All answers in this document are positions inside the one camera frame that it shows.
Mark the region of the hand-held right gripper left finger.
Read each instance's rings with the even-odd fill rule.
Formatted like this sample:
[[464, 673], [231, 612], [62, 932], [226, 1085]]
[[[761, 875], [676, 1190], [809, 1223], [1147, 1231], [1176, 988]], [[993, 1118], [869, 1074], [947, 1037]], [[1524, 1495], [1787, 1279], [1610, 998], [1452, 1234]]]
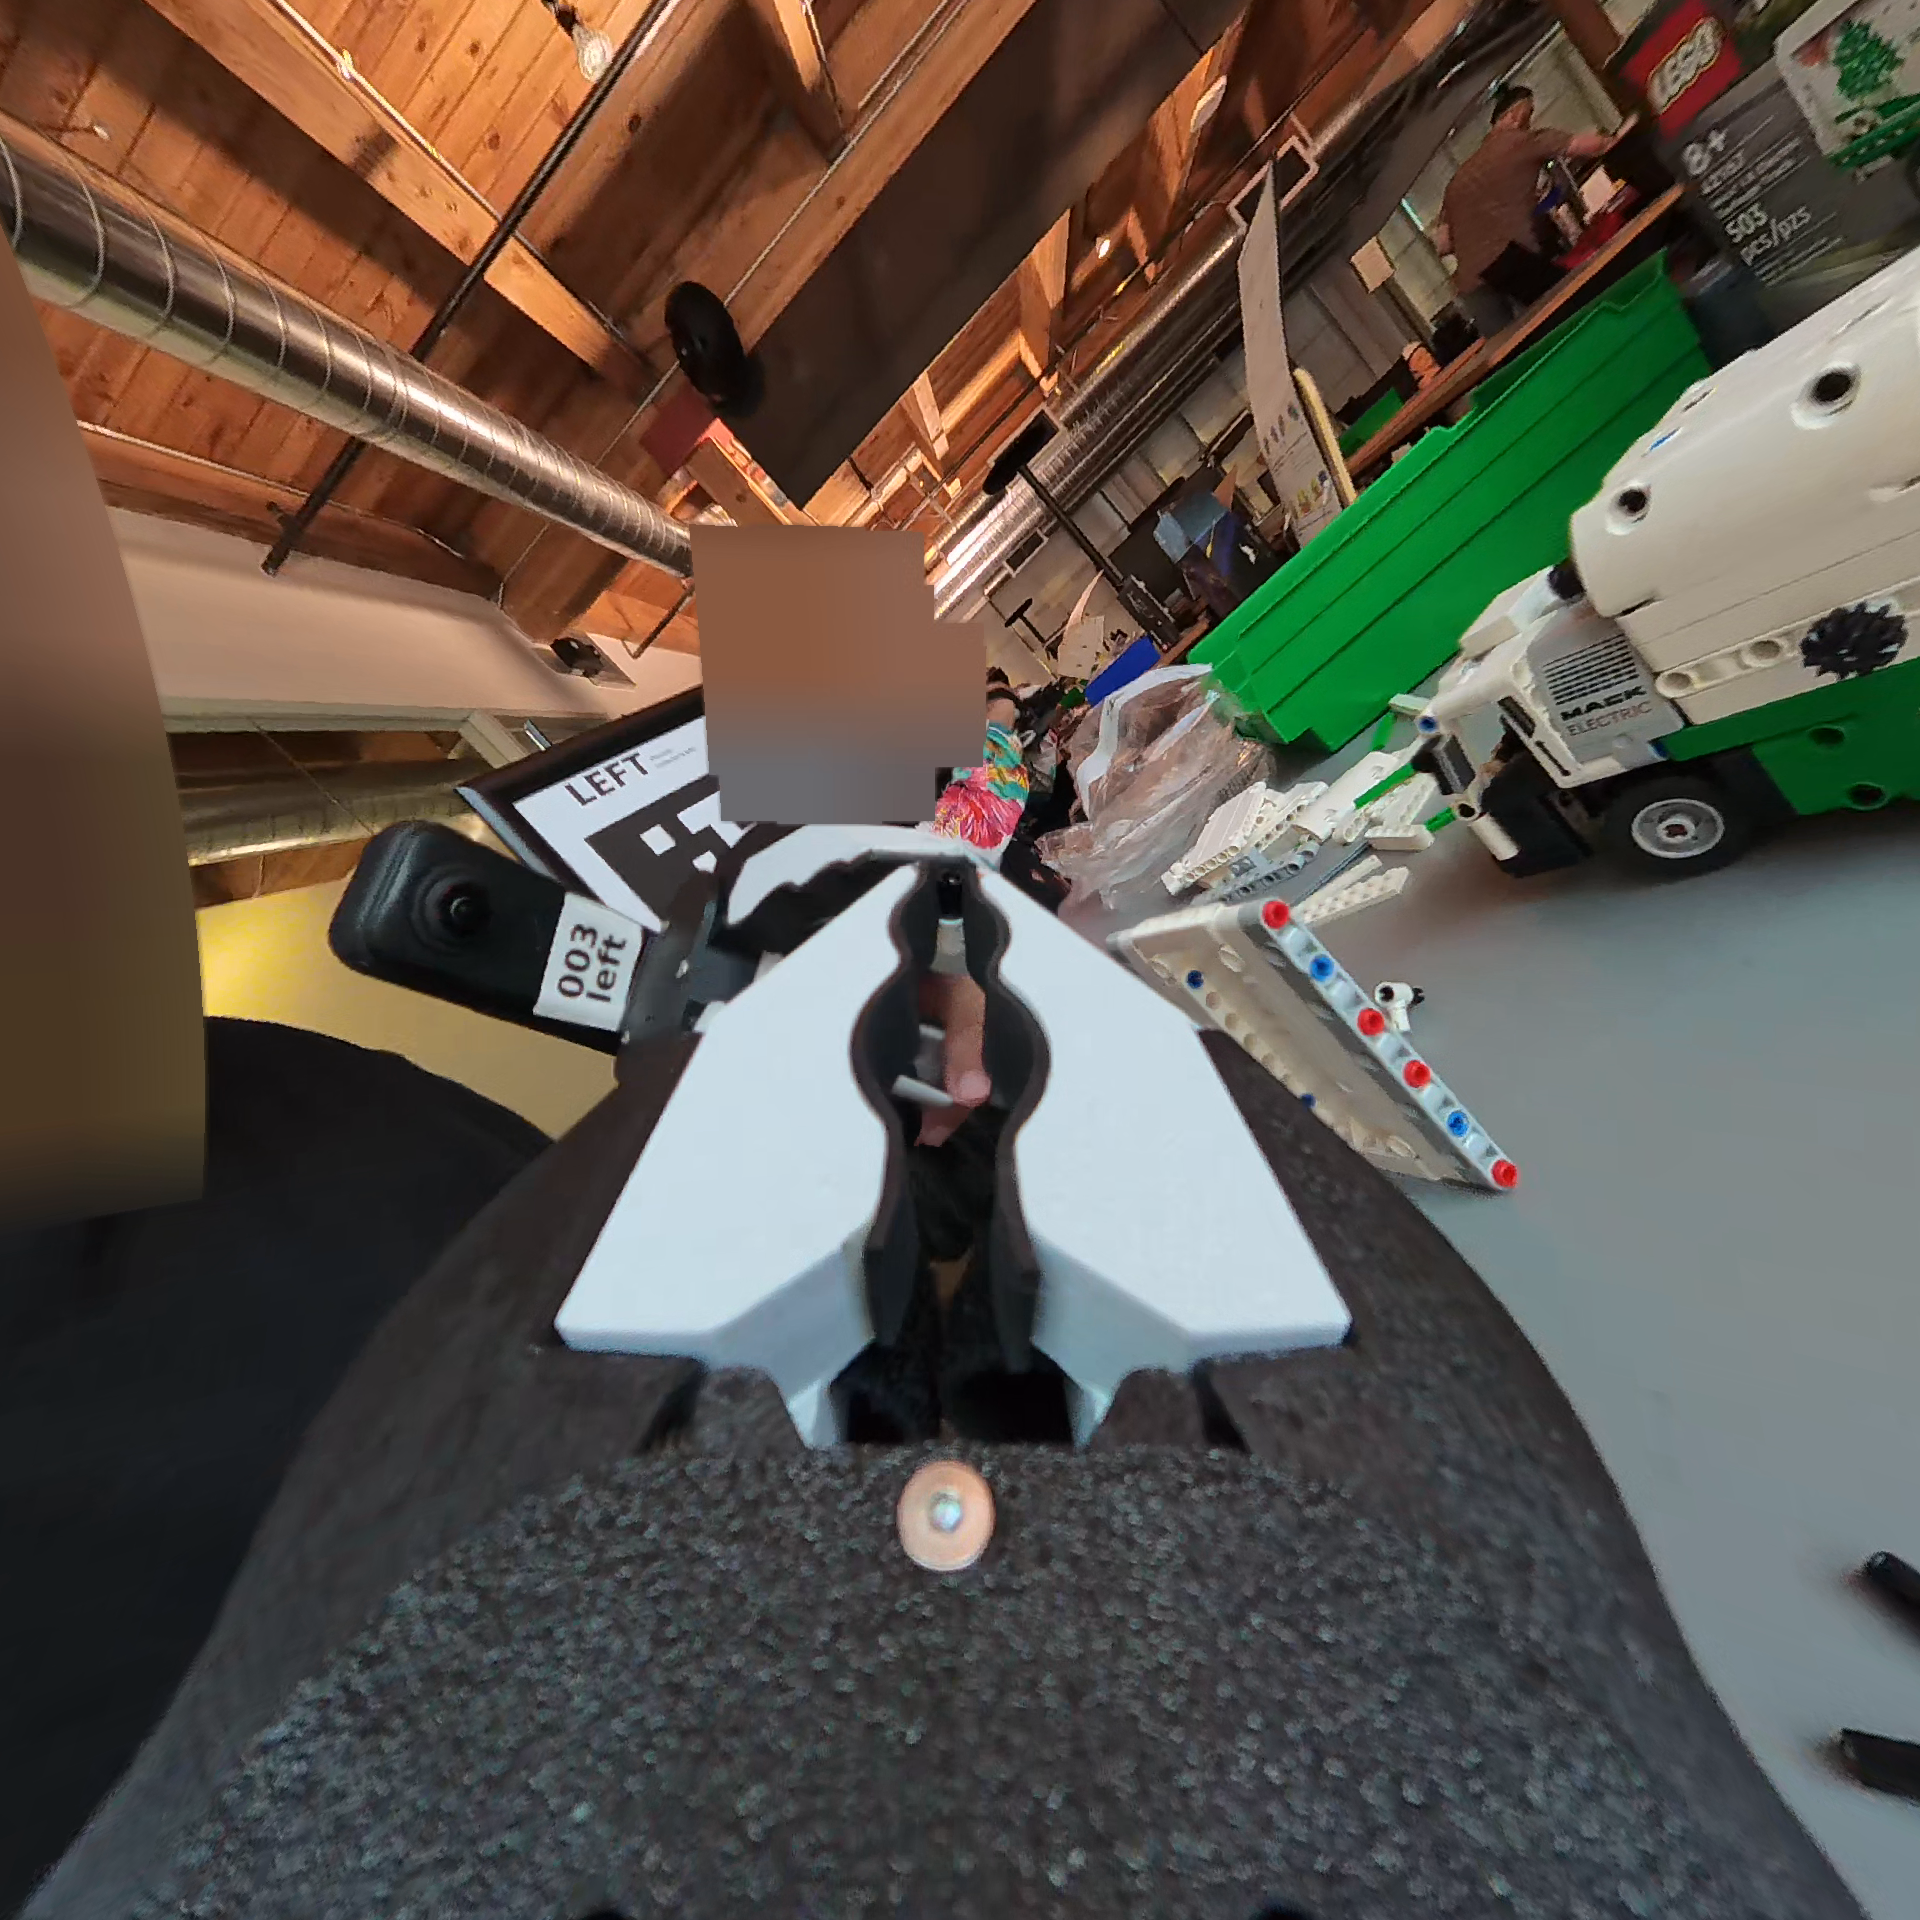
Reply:
[[722, 1002], [555, 1310], [569, 1350], [773, 1383], [809, 1447], [920, 1269], [895, 1082], [917, 1053], [923, 867], [876, 880]]

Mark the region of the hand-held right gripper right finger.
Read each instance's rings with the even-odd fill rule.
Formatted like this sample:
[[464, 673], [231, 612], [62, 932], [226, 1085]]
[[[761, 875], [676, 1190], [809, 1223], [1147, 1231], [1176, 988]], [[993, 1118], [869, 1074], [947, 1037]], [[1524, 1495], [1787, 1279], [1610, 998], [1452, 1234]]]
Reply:
[[968, 901], [999, 1135], [999, 1335], [1075, 1437], [1136, 1373], [1332, 1350], [1352, 1311], [1202, 1032], [995, 871]]

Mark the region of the grey lego frame with pins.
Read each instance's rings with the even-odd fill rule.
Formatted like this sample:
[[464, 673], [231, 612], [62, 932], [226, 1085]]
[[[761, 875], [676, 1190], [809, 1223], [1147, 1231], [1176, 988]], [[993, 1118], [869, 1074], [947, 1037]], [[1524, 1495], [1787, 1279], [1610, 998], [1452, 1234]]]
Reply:
[[1173, 910], [1109, 934], [1108, 948], [1380, 1172], [1519, 1188], [1519, 1164], [1284, 899]]

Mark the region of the pile of white lego parts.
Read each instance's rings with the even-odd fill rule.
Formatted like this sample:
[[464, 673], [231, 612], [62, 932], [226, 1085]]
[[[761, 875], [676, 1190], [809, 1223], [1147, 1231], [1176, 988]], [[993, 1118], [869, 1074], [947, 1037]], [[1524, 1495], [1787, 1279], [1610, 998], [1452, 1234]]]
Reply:
[[1254, 781], [1217, 804], [1160, 883], [1171, 899], [1302, 903], [1370, 883], [1383, 853], [1425, 852], [1438, 780], [1370, 752], [1335, 780]]

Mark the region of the white green lego truck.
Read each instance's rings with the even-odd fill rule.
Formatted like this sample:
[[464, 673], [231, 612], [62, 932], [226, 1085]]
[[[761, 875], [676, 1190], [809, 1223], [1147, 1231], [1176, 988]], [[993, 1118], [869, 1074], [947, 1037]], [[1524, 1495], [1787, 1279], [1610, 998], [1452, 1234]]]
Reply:
[[1917, 253], [1693, 381], [1498, 594], [1410, 764], [1531, 877], [1917, 795]]

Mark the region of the grey lego set box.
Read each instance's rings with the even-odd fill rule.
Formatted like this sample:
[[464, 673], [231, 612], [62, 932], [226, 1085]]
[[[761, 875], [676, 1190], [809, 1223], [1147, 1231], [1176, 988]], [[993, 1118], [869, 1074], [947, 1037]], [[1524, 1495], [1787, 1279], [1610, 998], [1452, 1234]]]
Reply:
[[1634, 4], [1613, 68], [1760, 285], [1823, 302], [1915, 248], [1914, 2]]

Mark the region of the clear plastic bags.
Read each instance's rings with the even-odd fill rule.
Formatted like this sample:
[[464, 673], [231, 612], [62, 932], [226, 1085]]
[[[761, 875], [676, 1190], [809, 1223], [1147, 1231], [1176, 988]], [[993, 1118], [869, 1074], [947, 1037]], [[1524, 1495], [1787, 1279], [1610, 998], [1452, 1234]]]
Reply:
[[1208, 818], [1279, 770], [1274, 746], [1202, 663], [1155, 668], [1111, 691], [1070, 746], [1075, 816], [1036, 850], [1077, 918], [1167, 903], [1164, 873]]

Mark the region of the floral patterned cloth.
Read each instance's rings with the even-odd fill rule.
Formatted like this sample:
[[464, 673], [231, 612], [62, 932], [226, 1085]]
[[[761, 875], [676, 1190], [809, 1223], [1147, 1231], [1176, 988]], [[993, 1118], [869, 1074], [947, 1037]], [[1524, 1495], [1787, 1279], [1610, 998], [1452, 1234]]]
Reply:
[[927, 830], [995, 867], [1022, 827], [1028, 795], [1015, 708], [999, 699], [987, 708], [977, 761], [944, 775]]

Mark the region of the black round ceiling lamp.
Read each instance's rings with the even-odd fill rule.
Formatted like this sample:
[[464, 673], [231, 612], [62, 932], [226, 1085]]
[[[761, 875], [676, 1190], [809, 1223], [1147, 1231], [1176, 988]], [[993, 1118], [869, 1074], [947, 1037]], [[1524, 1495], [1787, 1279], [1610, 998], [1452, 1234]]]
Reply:
[[688, 385], [724, 420], [747, 420], [763, 402], [763, 363], [726, 302], [698, 279], [678, 282], [664, 300], [664, 323]]

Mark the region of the green plastic bin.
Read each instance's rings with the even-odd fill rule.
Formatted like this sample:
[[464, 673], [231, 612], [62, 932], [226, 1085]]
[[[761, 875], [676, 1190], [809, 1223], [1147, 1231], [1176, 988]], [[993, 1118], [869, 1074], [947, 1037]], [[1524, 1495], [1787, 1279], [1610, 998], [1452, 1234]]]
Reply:
[[1421, 434], [1189, 651], [1279, 744], [1338, 749], [1452, 660], [1709, 361], [1651, 253]]

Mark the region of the black round lamp on pole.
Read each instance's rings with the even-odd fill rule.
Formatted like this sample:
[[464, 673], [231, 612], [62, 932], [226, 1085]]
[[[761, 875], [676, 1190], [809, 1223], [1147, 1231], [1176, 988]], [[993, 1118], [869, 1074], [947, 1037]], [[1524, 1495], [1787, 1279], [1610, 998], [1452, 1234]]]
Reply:
[[986, 589], [987, 594], [993, 594], [1008, 579], [1015, 578], [1025, 562], [1045, 544], [1053, 521], [1053, 512], [1048, 503], [1050, 493], [1041, 483], [1038, 483], [1033, 459], [1044, 452], [1055, 434], [1058, 425], [1051, 414], [1038, 410], [995, 453], [993, 463], [984, 474], [982, 491], [986, 497], [995, 501], [1008, 514], [1013, 512], [1008, 501], [1013, 501], [1023, 516], [1020, 536], [1008, 536], [1004, 539], [1005, 549], [999, 554], [997, 576]]

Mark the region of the white poster board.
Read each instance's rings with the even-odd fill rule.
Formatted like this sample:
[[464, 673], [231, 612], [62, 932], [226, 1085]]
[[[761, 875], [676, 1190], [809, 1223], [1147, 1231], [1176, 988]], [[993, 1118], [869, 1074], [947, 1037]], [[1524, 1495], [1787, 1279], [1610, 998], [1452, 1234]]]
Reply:
[[1284, 330], [1279, 194], [1276, 170], [1260, 173], [1258, 194], [1236, 253], [1237, 314], [1246, 403], [1260, 461], [1286, 528], [1305, 547], [1352, 501], [1326, 408], [1312, 378], [1291, 360]]

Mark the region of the wooden workbench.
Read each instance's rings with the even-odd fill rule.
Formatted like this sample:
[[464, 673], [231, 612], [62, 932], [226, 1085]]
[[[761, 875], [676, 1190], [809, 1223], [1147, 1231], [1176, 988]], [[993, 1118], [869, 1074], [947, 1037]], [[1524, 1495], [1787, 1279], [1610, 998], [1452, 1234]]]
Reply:
[[1549, 289], [1547, 298], [1533, 303], [1496, 337], [1474, 343], [1469, 351], [1443, 368], [1428, 388], [1407, 400], [1368, 436], [1366, 441], [1348, 453], [1348, 467], [1353, 475], [1366, 475], [1375, 467], [1387, 466], [1397, 448], [1448, 420], [1449, 410], [1461, 406], [1465, 397], [1474, 396], [1496, 372], [1515, 363], [1547, 333], [1567, 323], [1583, 306], [1601, 298], [1621, 278], [1631, 275], [1643, 260], [1661, 251], [1668, 228], [1677, 217], [1684, 200], [1685, 190], [1681, 185], [1672, 185], [1658, 194], [1642, 209], [1634, 211], [1596, 251], [1577, 262], [1571, 274], [1563, 275]]

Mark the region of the large metal air duct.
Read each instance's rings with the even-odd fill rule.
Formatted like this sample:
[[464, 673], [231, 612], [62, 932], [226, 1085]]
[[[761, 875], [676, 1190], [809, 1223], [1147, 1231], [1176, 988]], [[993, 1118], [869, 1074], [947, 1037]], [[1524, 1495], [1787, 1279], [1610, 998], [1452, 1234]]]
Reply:
[[42, 302], [628, 562], [692, 576], [688, 526], [639, 491], [10, 114], [1, 226]]

